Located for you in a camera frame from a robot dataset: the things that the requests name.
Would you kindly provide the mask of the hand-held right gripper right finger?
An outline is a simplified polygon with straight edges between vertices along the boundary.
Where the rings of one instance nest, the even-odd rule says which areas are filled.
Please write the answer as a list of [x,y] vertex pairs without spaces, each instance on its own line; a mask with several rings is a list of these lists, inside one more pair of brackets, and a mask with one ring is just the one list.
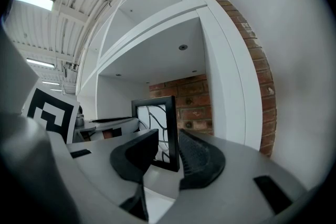
[[306,189],[248,146],[180,130],[184,176],[178,197],[157,224],[283,224]]

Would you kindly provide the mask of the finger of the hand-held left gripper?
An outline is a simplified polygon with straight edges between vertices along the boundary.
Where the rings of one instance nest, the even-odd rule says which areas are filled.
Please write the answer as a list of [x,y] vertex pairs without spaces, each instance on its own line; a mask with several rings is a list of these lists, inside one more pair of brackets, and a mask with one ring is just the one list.
[[92,131],[85,131],[86,141],[97,141],[134,133],[139,129],[139,120],[132,117],[93,120]]

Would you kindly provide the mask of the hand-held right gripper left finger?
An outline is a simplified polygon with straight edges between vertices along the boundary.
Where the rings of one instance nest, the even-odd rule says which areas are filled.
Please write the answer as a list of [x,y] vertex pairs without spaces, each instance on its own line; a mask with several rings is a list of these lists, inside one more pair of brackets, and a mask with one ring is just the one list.
[[48,136],[80,224],[148,224],[143,176],[157,152],[157,129],[73,144]]

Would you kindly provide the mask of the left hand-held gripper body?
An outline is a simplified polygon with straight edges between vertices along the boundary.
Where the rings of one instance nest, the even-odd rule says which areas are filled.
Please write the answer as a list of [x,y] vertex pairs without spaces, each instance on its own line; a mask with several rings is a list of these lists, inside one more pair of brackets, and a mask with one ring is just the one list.
[[80,103],[45,87],[34,87],[25,102],[25,115],[48,132],[61,135],[64,142],[79,143],[87,139],[81,131],[84,116]]

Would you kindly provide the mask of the black picture frame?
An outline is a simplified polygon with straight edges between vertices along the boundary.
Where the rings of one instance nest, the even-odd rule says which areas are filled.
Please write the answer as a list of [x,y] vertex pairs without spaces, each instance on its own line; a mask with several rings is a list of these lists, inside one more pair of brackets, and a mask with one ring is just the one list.
[[132,101],[132,117],[139,120],[139,130],[157,129],[159,142],[154,166],[178,172],[180,158],[175,96]]

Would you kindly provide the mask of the white cubby shelf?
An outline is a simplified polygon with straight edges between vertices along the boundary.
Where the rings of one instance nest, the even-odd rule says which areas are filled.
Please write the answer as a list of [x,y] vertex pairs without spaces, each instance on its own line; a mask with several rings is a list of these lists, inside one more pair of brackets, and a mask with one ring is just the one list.
[[[223,10],[198,11],[204,41],[205,75],[217,138],[259,151],[262,105],[254,64],[244,41]],[[97,76],[96,116],[131,115],[131,101],[147,98],[149,87]]]

